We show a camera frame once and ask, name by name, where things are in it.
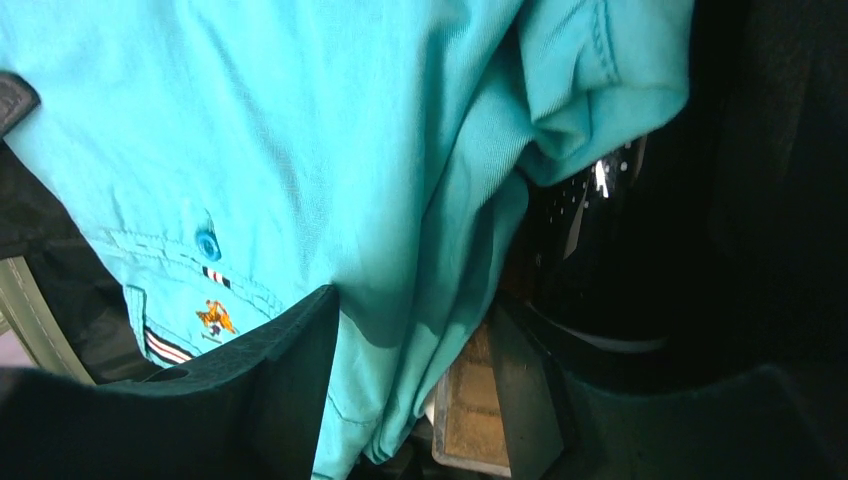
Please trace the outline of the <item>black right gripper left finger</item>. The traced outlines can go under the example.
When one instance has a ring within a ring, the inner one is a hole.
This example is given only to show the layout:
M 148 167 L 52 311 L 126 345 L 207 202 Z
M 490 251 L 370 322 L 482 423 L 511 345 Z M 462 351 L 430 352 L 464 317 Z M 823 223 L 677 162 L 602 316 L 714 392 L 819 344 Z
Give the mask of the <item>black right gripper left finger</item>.
M 5 479 L 307 479 L 337 343 L 325 285 L 143 382 L 1 372 Z

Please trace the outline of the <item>teal garment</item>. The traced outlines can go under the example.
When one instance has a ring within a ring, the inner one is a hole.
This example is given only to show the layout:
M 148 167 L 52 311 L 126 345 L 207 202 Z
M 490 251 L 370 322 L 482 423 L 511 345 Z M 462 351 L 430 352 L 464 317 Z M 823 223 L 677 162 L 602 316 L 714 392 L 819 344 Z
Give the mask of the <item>teal garment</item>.
M 7 143 L 166 367 L 341 296 L 311 475 L 393 456 L 484 318 L 528 186 L 688 97 L 689 1 L 5 1 Z

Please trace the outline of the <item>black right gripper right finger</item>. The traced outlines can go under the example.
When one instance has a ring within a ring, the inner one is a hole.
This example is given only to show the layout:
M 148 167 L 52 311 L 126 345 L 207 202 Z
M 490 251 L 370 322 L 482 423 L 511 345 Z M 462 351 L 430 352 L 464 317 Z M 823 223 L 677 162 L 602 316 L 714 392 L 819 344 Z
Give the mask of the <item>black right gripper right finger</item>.
M 663 363 L 614 355 L 512 298 L 490 350 L 515 479 L 843 479 L 847 368 L 762 365 L 685 387 Z

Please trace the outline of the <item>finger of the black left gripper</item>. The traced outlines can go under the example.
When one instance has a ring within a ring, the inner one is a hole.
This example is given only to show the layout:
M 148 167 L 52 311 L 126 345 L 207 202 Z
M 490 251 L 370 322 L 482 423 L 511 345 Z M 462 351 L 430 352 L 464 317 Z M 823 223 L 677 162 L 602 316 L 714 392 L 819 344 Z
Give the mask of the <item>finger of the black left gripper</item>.
M 36 90 L 22 77 L 10 71 L 1 72 L 0 96 L 2 136 L 11 132 L 40 105 Z

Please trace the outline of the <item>green hard-shell suitcase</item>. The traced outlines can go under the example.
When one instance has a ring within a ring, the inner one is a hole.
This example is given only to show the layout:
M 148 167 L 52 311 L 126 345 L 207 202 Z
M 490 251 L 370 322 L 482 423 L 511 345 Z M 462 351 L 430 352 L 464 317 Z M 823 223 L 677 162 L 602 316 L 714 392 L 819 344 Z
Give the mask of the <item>green hard-shell suitcase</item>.
M 847 5 L 689 2 L 688 97 L 638 137 L 643 165 L 621 224 L 624 277 L 636 285 L 629 310 L 658 319 L 668 341 L 608 353 L 661 362 L 685 387 L 767 364 L 847 368 Z M 143 354 L 122 285 L 11 150 L 11 132 L 1 135 L 1 324 L 31 359 L 23 369 L 102 386 L 186 363 L 162 367 Z M 548 186 L 528 186 L 478 325 L 489 346 L 496 300 L 531 309 L 527 211 Z M 438 382 L 397 452 L 382 462 L 361 455 L 342 479 L 506 479 L 434 460 Z

